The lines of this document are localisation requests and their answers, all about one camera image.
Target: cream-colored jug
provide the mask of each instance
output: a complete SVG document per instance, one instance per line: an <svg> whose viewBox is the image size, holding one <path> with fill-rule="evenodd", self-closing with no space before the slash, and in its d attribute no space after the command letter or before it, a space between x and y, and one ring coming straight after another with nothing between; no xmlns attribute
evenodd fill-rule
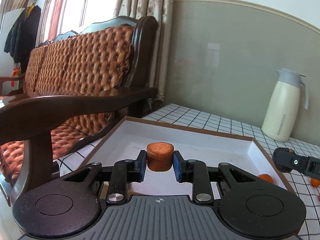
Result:
<svg viewBox="0 0 320 240"><path fill-rule="evenodd" d="M274 140L285 142L289 139L297 118L300 84L305 87L304 109L306 110L309 107L309 95L301 74L286 68L276 71L279 80L273 90L261 129Z"/></svg>

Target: wooden armrest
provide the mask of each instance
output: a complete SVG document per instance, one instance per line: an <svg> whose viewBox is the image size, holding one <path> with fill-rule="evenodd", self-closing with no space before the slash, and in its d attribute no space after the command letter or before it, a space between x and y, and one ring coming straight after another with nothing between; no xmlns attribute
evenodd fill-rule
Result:
<svg viewBox="0 0 320 240"><path fill-rule="evenodd" d="M19 77L0 77L0 95L2 95L2 89L3 89L3 83L6 81L19 81L23 80L24 75L19 76Z"/></svg>
<svg viewBox="0 0 320 240"><path fill-rule="evenodd" d="M120 110L156 93L156 88L120 87L100 93L31 92L0 97L0 145L28 140L73 116Z"/></svg>

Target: white tablecloth with black grid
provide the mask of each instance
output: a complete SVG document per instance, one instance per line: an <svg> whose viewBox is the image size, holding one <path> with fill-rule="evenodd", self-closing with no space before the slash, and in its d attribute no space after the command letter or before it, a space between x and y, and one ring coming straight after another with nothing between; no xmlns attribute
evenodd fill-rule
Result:
<svg viewBox="0 0 320 240"><path fill-rule="evenodd" d="M164 106L145 116L144 119L254 137L269 155L272 155L277 147L288 147L294 149L299 155L320 158L320 147L317 145L294 138L289 138L289 140L284 143L278 142L263 134L259 127L176 104ZM62 176L76 170L100 140L59 159L60 175ZM297 171L285 173L285 176L307 208L306 221L299 235L304 240L319 240L320 201L318 200L318 196L320 194L320 188L312 187L310 185L310 178Z"/></svg>

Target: brown leather backrest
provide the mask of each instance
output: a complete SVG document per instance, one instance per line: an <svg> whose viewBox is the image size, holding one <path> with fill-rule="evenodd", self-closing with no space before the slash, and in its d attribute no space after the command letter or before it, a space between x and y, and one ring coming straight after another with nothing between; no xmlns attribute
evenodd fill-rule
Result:
<svg viewBox="0 0 320 240"><path fill-rule="evenodd" d="M62 78L61 92L100 92L121 85L129 71L134 27L119 26L74 37L73 50ZM87 135L99 132L111 113L81 115L66 123Z"/></svg>
<svg viewBox="0 0 320 240"><path fill-rule="evenodd" d="M28 68L24 77L23 92L34 92L48 46L35 48L30 53Z"/></svg>
<svg viewBox="0 0 320 240"><path fill-rule="evenodd" d="M57 41L48 45L43 65L39 73L35 91L57 92L68 67L74 38Z"/></svg>

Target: screw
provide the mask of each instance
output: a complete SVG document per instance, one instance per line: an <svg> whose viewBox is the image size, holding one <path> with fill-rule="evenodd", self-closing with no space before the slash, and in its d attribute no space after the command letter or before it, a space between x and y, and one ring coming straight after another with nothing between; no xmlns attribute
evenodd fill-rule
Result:
<svg viewBox="0 0 320 240"><path fill-rule="evenodd" d="M211 199L211 196L207 193L200 193L196 195L196 199L199 201L209 201Z"/></svg>
<svg viewBox="0 0 320 240"><path fill-rule="evenodd" d="M113 193L108 196L108 199L113 202L118 202L120 200L123 200L123 195L119 193Z"/></svg>

